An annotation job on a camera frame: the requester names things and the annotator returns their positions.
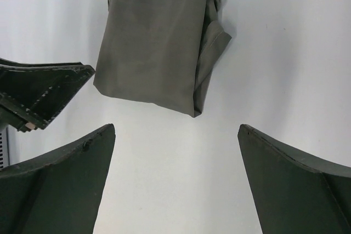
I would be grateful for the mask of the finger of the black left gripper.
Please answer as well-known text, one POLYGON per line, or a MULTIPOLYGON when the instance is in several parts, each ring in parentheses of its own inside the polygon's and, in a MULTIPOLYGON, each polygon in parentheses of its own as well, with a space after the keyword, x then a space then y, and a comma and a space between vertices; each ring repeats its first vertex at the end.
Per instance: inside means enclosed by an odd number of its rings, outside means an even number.
POLYGON ((81 62, 23 64, 1 59, 1 129, 46 129, 94 73, 81 62))

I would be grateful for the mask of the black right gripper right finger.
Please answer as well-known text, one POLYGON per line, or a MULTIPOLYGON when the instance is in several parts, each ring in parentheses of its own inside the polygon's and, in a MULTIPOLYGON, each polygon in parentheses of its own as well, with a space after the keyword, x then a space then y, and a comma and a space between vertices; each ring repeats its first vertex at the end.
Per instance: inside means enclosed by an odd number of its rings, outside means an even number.
POLYGON ((350 233, 350 168, 250 125, 238 141, 263 233, 350 233))

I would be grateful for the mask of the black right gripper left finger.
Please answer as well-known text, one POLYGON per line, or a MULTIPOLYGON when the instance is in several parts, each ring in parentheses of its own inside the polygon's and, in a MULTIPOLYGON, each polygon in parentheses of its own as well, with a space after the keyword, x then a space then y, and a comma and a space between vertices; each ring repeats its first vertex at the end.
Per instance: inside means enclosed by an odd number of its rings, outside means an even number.
POLYGON ((1 169, 1 233, 93 233, 114 145, 106 124, 1 169))

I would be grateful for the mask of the grey t-shirt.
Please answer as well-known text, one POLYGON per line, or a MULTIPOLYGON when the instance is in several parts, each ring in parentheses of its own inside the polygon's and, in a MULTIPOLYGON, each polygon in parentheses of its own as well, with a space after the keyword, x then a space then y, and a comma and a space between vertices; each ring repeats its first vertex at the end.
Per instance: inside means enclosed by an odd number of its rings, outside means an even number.
POLYGON ((107 0, 94 85, 108 97, 197 117, 231 41, 221 0, 107 0))

